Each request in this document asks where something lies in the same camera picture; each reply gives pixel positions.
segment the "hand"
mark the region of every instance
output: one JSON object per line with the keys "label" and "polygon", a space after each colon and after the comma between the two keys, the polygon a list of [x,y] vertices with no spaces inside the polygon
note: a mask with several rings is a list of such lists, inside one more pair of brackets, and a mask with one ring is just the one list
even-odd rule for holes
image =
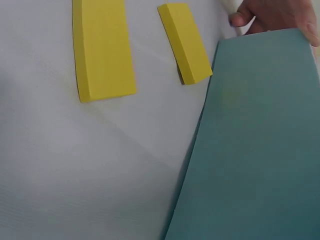
{"label": "hand", "polygon": [[255,17],[246,34],[299,28],[311,45],[320,45],[317,17],[311,0],[244,0],[230,16],[234,27],[243,27]]}

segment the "foam piece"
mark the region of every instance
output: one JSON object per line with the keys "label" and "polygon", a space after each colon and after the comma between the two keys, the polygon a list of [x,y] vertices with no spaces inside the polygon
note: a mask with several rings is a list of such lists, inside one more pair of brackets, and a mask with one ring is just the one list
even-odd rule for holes
{"label": "foam piece", "polygon": [[211,76],[211,64],[188,4],[167,3],[158,11],[184,84],[196,84]]}
{"label": "foam piece", "polygon": [[320,239],[320,83],[297,29],[219,43],[166,240]]}
{"label": "foam piece", "polygon": [[72,14],[80,101],[136,93],[124,0],[73,0]]}

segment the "yellow block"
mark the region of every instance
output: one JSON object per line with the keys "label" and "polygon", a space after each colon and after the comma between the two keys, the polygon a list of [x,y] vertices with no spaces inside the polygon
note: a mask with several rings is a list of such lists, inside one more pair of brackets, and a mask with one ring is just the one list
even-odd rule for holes
{"label": "yellow block", "polygon": [[72,18],[80,101],[136,93],[124,0],[73,0]]}
{"label": "yellow block", "polygon": [[184,84],[196,84],[211,76],[211,63],[188,4],[167,3],[158,11]]}

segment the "teal foam board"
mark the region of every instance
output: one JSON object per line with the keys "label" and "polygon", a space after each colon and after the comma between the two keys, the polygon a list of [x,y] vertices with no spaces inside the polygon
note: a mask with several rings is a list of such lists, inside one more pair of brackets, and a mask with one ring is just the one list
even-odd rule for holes
{"label": "teal foam board", "polygon": [[320,239],[320,82],[299,30],[219,43],[165,239]]}

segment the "white backdrop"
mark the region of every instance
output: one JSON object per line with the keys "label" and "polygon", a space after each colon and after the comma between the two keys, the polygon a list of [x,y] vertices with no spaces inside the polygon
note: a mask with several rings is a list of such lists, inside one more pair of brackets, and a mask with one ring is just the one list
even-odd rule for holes
{"label": "white backdrop", "polygon": [[[160,237],[208,84],[181,85],[163,2],[126,1],[138,94],[80,104],[71,0],[1,0],[1,239]],[[187,2],[212,60],[235,31]]]}

